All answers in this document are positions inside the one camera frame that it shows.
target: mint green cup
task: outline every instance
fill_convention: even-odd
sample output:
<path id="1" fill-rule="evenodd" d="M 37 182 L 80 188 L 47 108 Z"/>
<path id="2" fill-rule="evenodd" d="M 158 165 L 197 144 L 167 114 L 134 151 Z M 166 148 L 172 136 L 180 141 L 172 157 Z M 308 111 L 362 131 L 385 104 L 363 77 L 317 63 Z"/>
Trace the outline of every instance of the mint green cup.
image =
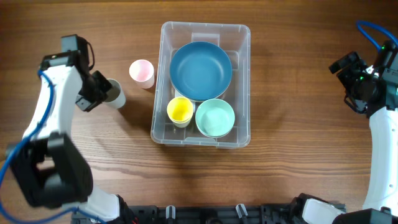
<path id="1" fill-rule="evenodd" d="M 235 113 L 224 100 L 210 99 L 198 107 L 195 120 L 202 134 L 209 138 L 221 138 L 232 130 Z"/>

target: cup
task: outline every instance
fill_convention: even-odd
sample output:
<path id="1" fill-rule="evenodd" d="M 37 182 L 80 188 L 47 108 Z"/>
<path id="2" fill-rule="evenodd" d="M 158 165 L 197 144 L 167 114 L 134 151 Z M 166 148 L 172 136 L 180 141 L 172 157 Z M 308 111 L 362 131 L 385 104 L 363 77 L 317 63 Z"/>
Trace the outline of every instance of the cup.
<path id="1" fill-rule="evenodd" d="M 155 83 L 154 66 L 147 60 L 136 60 L 130 65 L 129 73 L 137 85 L 143 89 L 150 88 Z"/>
<path id="2" fill-rule="evenodd" d="M 183 96 L 183 95 L 181 95 L 176 89 L 174 89 L 174 97 L 180 97 L 180 96 Z M 193 112 L 195 112 L 195 108 L 196 108 L 195 102 L 191 101 L 191 103 L 192 103 L 192 106 L 193 106 Z"/>
<path id="3" fill-rule="evenodd" d="M 124 96 L 122 86 L 118 81 L 112 78 L 108 78 L 108 81 L 112 84 L 112 88 L 106 93 L 108 97 L 104 100 L 104 104 L 119 109 L 126 103 L 126 96 Z"/>
<path id="4" fill-rule="evenodd" d="M 178 128 L 185 128 L 193 116 L 191 101 L 183 96 L 172 99 L 167 105 L 167 115 Z"/>

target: clear plastic bin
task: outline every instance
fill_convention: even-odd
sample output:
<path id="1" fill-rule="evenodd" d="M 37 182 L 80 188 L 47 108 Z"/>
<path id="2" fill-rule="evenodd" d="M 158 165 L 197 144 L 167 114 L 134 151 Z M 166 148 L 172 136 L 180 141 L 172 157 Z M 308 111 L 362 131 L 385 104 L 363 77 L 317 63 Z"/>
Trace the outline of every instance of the clear plastic bin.
<path id="1" fill-rule="evenodd" d="M 195 41 L 220 46 L 232 63 L 233 77 L 228 89 L 219 97 L 234 109 L 234 127 L 226 136 L 208 138 L 198 130 L 195 115 L 186 128 L 177 128 L 167 116 L 166 108 L 174 97 L 170 82 L 170 62 L 176 51 Z M 150 135 L 160 144 L 202 145 L 233 149 L 250 142 L 250 30 L 245 25 L 166 22 L 160 36 L 159 65 L 154 114 Z"/>

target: wooden table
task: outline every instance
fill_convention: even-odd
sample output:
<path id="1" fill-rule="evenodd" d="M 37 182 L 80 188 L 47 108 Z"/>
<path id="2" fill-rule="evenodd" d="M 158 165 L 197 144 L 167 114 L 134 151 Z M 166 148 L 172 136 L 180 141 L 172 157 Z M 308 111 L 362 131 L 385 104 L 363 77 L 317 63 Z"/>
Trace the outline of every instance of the wooden table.
<path id="1" fill-rule="evenodd" d="M 361 208 L 371 165 L 369 121 L 343 103 L 344 89 L 328 66 L 351 50 L 372 64 L 375 48 L 355 21 L 375 22 L 398 34 L 397 3 L 17 2 L 28 4 L 0 5 L 2 160 L 6 145 L 21 139 L 32 118 L 42 57 L 60 51 L 61 36 L 78 34 L 94 47 L 95 69 L 119 80 L 127 96 L 120 111 L 103 105 L 90 113 L 75 110 L 72 139 L 102 189 L 120 194 L 129 205 L 288 203 L 305 192 L 345 203 L 349 211 Z M 172 148 L 150 138 L 154 92 L 135 86 L 128 68 L 140 58 L 157 67 L 160 28 L 167 21 L 251 29 L 247 147 Z M 1 200 L 11 213 L 29 220 L 54 212 L 29 208 L 10 172 Z"/>

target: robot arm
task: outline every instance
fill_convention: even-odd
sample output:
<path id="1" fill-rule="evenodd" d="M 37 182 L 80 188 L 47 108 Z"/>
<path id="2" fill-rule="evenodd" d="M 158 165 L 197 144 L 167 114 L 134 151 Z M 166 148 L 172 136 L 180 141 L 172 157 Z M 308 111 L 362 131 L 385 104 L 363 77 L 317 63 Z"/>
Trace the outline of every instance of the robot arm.
<path id="1" fill-rule="evenodd" d="M 398 216 L 398 112 L 386 107 L 370 117 L 372 165 L 368 195 L 363 209 L 382 207 Z"/>
<path id="2" fill-rule="evenodd" d="M 11 169 L 33 207 L 78 207 L 106 222 L 125 223 L 134 214 L 121 197 L 93 185 L 91 169 L 70 139 L 74 105 L 89 112 L 112 89 L 99 71 L 90 74 L 88 44 L 77 35 L 62 37 L 62 53 L 44 57 L 40 69 L 54 87 L 52 107 L 44 127 L 21 149 Z M 24 137 L 36 128 L 49 97 L 49 83 L 42 78 L 36 110 Z M 54 167 L 37 168 L 44 157 L 51 157 Z"/>

